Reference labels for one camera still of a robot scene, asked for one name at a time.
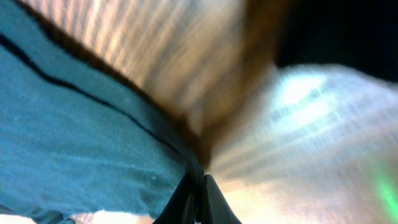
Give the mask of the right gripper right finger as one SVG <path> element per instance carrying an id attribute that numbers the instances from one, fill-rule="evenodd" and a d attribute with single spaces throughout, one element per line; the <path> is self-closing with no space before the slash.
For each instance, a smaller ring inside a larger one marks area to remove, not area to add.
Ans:
<path id="1" fill-rule="evenodd" d="M 201 206 L 202 224 L 241 224 L 214 178 L 211 175 L 205 175 L 204 181 Z"/>

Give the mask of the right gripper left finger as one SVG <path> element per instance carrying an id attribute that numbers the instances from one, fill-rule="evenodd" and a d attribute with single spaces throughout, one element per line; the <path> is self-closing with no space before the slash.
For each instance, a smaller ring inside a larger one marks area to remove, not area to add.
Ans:
<path id="1" fill-rule="evenodd" d="M 195 194 L 193 180 L 185 174 L 166 207 L 154 224 L 194 224 Z"/>

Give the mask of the black t-shirt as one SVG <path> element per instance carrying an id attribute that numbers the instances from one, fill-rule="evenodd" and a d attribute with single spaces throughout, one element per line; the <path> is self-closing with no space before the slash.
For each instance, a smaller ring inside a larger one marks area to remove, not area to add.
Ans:
<path id="1" fill-rule="evenodd" d="M 1 213 L 71 223 L 100 210 L 156 220 L 194 160 L 141 95 L 1 2 Z"/>

